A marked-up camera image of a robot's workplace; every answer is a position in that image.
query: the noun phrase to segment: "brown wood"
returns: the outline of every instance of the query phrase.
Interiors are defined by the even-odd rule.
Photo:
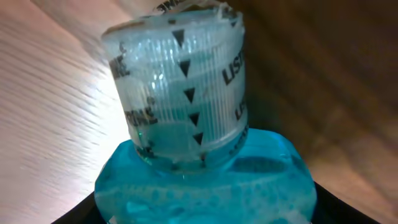
[[[117,2],[2,0],[0,223],[55,220],[128,138],[98,40],[130,18]],[[317,182],[397,223],[396,1],[229,3],[245,14],[251,126],[287,136]]]

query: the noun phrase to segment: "wood grain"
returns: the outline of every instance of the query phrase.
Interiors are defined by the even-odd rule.
[[[2,1],[0,223],[60,217],[128,138],[98,40],[137,16],[118,3]],[[229,3],[245,14],[250,125],[287,136],[337,197],[397,223],[397,3]]]

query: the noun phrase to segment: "wooden table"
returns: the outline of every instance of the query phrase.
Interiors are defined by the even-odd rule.
[[[336,196],[397,223],[397,8],[317,2],[230,1],[246,15],[250,123],[291,139]],[[63,215],[128,139],[98,37],[129,10],[116,0],[2,0],[0,223]]]

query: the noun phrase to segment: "bottle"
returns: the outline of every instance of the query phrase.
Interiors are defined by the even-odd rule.
[[[105,32],[131,136],[95,184],[108,223],[310,222],[315,186],[293,145],[247,126],[243,35],[225,4]]]

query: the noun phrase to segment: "blue plastic bottle body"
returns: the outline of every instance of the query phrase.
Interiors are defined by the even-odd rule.
[[[301,224],[310,223],[317,196],[293,145],[250,129],[234,159],[203,174],[161,174],[126,141],[101,171],[95,200],[112,224]]]

